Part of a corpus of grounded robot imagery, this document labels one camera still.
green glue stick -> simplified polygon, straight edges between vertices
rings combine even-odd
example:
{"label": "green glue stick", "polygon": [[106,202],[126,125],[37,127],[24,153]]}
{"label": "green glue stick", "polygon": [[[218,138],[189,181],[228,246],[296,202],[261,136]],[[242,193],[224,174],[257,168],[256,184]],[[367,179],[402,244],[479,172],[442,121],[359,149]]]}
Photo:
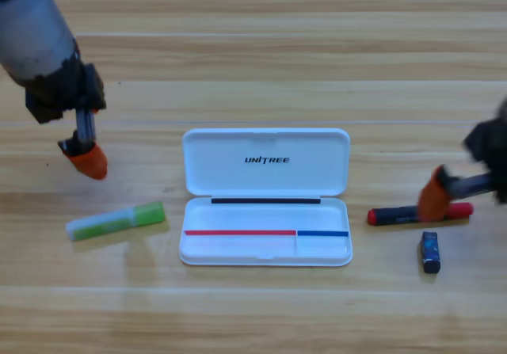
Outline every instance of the green glue stick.
{"label": "green glue stick", "polygon": [[160,223],[166,219],[162,202],[153,202],[110,213],[76,219],[66,225],[71,241],[98,237],[99,235]]}

glue stick cap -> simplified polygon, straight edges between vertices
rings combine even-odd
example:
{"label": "glue stick cap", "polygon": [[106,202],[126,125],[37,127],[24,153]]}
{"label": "glue stick cap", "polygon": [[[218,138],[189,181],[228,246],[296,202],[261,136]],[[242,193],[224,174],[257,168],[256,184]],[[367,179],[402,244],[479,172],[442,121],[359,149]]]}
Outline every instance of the glue stick cap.
{"label": "glue stick cap", "polygon": [[134,206],[134,220],[136,226],[146,226],[153,223],[160,223],[166,219],[166,213],[162,202],[152,202]]}

eraser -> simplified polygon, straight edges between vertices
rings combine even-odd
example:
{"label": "eraser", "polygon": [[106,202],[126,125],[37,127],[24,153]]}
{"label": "eraser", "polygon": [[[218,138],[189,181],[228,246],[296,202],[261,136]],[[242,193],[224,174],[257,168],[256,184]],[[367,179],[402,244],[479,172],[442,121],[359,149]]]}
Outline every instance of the eraser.
{"label": "eraser", "polygon": [[436,233],[423,231],[421,237],[422,268],[426,273],[440,271],[440,251]]}

wooden table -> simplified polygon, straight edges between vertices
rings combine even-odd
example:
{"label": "wooden table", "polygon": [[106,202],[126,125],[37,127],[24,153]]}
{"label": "wooden table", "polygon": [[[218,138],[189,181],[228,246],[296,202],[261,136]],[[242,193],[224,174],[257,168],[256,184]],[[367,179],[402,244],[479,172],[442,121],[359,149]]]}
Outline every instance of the wooden table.
{"label": "wooden table", "polygon": [[[480,173],[461,141],[507,93],[505,0],[57,0],[106,82],[109,177],[91,181],[2,73],[0,353],[507,352],[507,213],[370,227],[433,168]],[[178,257],[181,136],[338,127],[352,139],[344,268],[197,268]],[[65,222],[161,200],[170,225],[72,244]],[[442,269],[417,244],[437,231]]]}

black stripe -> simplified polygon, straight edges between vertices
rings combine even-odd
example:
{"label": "black stripe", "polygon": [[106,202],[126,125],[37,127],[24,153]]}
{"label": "black stripe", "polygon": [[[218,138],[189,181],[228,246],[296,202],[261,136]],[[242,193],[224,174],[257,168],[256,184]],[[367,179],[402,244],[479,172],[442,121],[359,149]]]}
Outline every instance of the black stripe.
{"label": "black stripe", "polygon": [[212,204],[320,204],[320,198],[212,198]]}

